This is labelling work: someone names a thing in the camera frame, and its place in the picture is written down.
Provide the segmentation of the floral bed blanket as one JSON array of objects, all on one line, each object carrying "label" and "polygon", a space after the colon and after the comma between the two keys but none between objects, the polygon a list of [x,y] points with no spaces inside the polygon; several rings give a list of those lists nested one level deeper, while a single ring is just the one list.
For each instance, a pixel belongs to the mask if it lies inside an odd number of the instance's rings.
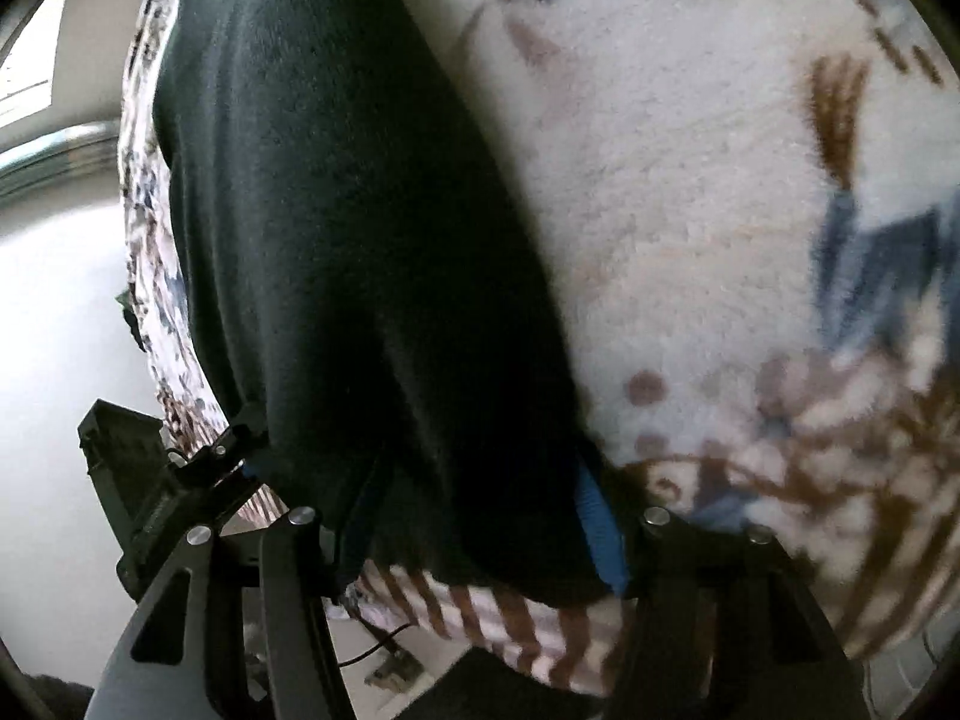
[{"label": "floral bed blanket", "polygon": [[404,0],[544,248],[587,424],[811,566],[877,718],[958,631],[958,76],[910,0]]}]

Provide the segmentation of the black striped sweater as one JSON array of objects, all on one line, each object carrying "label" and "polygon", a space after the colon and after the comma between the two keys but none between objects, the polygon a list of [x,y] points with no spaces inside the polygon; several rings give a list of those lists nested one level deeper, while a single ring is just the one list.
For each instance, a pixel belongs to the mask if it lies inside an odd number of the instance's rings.
[{"label": "black striped sweater", "polygon": [[252,475],[348,575],[601,598],[544,270],[402,0],[179,0],[153,121],[195,353],[265,422]]}]

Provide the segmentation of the window with bars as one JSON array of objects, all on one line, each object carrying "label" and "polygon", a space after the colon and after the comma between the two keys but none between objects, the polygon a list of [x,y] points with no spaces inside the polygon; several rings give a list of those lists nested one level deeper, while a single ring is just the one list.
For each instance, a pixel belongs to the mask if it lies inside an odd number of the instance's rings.
[{"label": "window with bars", "polygon": [[43,112],[52,104],[55,57],[67,0],[43,0],[2,64],[0,127]]}]

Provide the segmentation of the left grey-blue curtain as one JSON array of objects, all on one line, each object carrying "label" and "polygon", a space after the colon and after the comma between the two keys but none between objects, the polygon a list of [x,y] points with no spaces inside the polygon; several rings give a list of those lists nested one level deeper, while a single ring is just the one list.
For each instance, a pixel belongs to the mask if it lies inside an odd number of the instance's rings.
[{"label": "left grey-blue curtain", "polygon": [[41,188],[114,169],[119,133],[119,119],[86,122],[5,149],[0,158],[3,205]]}]

